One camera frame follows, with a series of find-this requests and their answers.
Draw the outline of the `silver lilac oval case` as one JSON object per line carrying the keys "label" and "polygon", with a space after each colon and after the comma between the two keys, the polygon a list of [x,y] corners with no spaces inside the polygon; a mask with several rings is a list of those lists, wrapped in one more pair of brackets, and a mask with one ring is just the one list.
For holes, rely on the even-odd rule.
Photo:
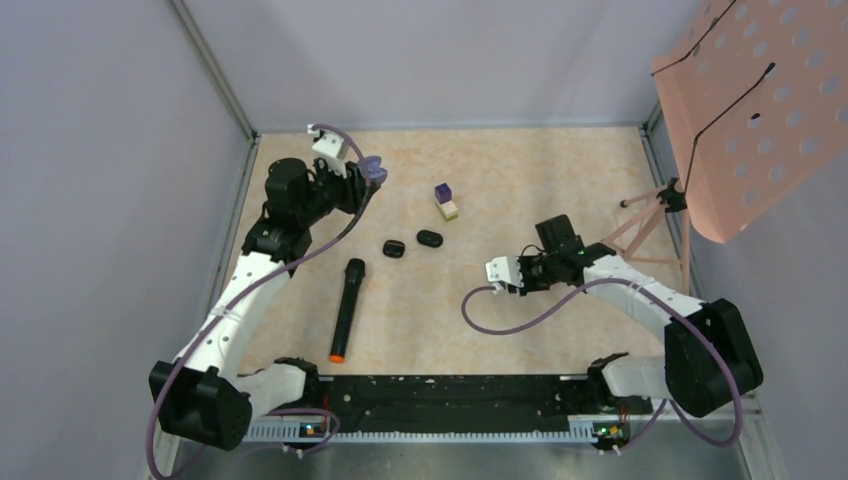
{"label": "silver lilac oval case", "polygon": [[381,186],[388,177],[388,171],[382,165],[382,157],[371,155],[364,157],[358,162],[362,175],[368,179],[371,185]]}

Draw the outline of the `small black earbud case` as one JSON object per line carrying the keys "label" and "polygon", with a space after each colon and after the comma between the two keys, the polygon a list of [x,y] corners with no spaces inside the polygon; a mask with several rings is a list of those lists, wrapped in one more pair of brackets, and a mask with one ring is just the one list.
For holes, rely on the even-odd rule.
{"label": "small black earbud case", "polygon": [[400,240],[389,239],[383,243],[382,254],[388,258],[400,259],[404,256],[406,245]]}

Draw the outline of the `oval black charging case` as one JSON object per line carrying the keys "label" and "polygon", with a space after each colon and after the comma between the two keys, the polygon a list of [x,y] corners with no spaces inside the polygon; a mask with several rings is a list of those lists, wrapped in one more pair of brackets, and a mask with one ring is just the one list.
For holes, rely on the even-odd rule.
{"label": "oval black charging case", "polygon": [[422,229],[417,232],[416,241],[429,248],[439,248],[444,243],[444,237],[438,232]]}

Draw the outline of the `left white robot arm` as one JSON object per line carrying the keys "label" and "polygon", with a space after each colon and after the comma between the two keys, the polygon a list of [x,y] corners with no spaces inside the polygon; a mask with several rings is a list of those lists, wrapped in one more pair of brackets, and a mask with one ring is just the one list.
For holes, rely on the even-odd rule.
{"label": "left white robot arm", "polygon": [[299,265],[317,256],[311,227],[338,210],[352,215],[345,228],[351,231],[386,178],[378,156],[346,162],[341,173],[321,158],[312,168],[297,158],[271,164],[262,214],[217,304],[175,360],[159,361],[150,372],[150,429],[229,451],[252,421],[275,408],[303,414],[317,407],[321,388],[312,364],[277,360],[247,375],[239,366],[272,300]]}

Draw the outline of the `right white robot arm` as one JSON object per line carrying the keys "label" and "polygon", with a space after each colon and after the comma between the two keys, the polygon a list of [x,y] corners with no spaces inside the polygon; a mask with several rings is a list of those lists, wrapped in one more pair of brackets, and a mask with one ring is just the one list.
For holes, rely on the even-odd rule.
{"label": "right white robot arm", "polygon": [[654,357],[613,354],[594,362],[598,377],[586,385],[594,409],[612,412],[626,397],[640,396],[671,400],[702,418],[762,385],[764,373],[735,304],[681,293],[639,272],[606,244],[585,244],[566,215],[535,228],[541,250],[491,264],[490,282],[521,296],[557,284],[581,288],[641,325],[664,349]]}

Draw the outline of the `black microphone orange end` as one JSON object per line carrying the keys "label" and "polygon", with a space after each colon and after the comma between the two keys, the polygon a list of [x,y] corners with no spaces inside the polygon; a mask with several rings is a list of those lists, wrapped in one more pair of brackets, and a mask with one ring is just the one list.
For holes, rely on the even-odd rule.
{"label": "black microphone orange end", "polygon": [[342,364],[345,361],[356,305],[365,276],[365,262],[360,258],[350,259],[344,270],[343,289],[329,350],[331,363]]}

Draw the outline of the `purple white green brick stack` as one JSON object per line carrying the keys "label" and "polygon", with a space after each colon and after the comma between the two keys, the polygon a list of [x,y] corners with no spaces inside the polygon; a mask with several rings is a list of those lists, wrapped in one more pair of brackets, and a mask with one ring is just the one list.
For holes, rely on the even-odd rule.
{"label": "purple white green brick stack", "polygon": [[458,217],[459,209],[453,201],[453,192],[447,183],[434,187],[434,199],[441,216],[446,222]]}

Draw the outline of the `pink perforated music stand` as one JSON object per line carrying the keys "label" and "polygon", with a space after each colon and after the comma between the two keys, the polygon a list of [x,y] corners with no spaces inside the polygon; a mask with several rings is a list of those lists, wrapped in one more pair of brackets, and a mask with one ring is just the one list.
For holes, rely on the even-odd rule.
{"label": "pink perforated music stand", "polygon": [[725,243],[847,155],[847,5],[702,1],[651,72],[683,199],[682,288],[691,237]]}

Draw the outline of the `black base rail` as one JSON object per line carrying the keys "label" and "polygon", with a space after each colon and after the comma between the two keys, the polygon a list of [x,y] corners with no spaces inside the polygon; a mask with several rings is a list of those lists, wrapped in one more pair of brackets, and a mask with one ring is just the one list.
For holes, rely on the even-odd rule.
{"label": "black base rail", "polygon": [[307,384],[304,396],[274,409],[302,420],[298,435],[333,430],[336,440],[594,440],[608,428],[650,414],[643,397],[602,393],[584,375],[336,375]]}

